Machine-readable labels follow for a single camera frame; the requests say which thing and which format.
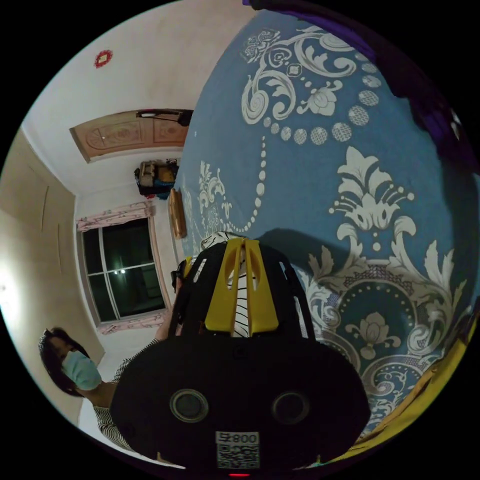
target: window pane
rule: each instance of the window pane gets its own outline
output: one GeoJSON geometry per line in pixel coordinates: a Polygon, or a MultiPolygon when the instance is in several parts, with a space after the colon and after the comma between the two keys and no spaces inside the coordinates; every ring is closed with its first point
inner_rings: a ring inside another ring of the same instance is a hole
{"type": "Polygon", "coordinates": [[[165,308],[155,265],[116,271],[108,276],[121,317],[165,308]]]}
{"type": "Polygon", "coordinates": [[[100,257],[99,231],[94,228],[82,234],[83,250],[85,252],[86,271],[97,274],[102,271],[102,258],[100,257]]]}
{"type": "Polygon", "coordinates": [[[146,218],[103,229],[107,270],[120,270],[154,261],[146,218]]]}
{"type": "Polygon", "coordinates": [[[88,277],[90,280],[90,288],[93,294],[93,300],[98,310],[101,322],[111,322],[116,320],[112,302],[110,301],[109,292],[107,290],[107,284],[105,283],[105,277],[103,275],[91,275],[88,277]]]}

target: black hair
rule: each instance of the black hair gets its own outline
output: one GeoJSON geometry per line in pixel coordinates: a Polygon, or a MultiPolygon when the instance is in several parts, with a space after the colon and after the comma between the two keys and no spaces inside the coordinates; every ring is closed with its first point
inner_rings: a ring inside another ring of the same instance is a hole
{"type": "Polygon", "coordinates": [[[63,392],[72,397],[82,397],[80,393],[75,390],[75,384],[68,378],[62,369],[62,360],[58,357],[54,346],[50,342],[50,339],[57,337],[63,340],[67,345],[72,346],[84,354],[87,358],[90,358],[85,349],[75,340],[73,340],[68,333],[59,327],[52,328],[51,330],[45,330],[38,343],[38,350],[40,351],[40,358],[45,370],[52,379],[53,383],[63,392]]]}

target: red decoration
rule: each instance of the red decoration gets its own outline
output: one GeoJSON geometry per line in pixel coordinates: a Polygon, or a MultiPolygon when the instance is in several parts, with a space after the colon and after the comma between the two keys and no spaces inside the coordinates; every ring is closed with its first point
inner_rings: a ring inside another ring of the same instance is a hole
{"type": "Polygon", "coordinates": [[[111,50],[103,50],[101,51],[95,59],[95,67],[100,68],[106,65],[114,56],[114,53],[111,50]]]}

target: pink curtain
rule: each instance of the pink curtain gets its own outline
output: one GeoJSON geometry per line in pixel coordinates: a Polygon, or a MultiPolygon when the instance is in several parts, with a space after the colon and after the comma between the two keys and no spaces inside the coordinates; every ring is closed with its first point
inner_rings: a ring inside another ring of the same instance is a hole
{"type": "Polygon", "coordinates": [[[105,210],[96,215],[84,216],[77,221],[79,232],[86,232],[100,227],[121,225],[132,220],[147,219],[155,215],[154,206],[150,200],[131,203],[130,205],[119,206],[111,210],[105,210]]]}
{"type": "Polygon", "coordinates": [[[97,327],[97,330],[104,335],[114,334],[115,332],[121,332],[122,330],[144,329],[159,327],[165,320],[167,310],[161,311],[155,315],[146,314],[142,318],[136,320],[120,320],[112,321],[109,323],[102,323],[97,327]]]}

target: face mask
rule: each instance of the face mask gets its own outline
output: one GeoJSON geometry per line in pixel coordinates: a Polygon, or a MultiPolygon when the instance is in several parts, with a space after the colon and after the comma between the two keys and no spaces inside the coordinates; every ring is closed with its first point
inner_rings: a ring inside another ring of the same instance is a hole
{"type": "Polygon", "coordinates": [[[62,363],[63,372],[80,390],[93,390],[102,383],[94,362],[75,350],[69,351],[62,363]]]}

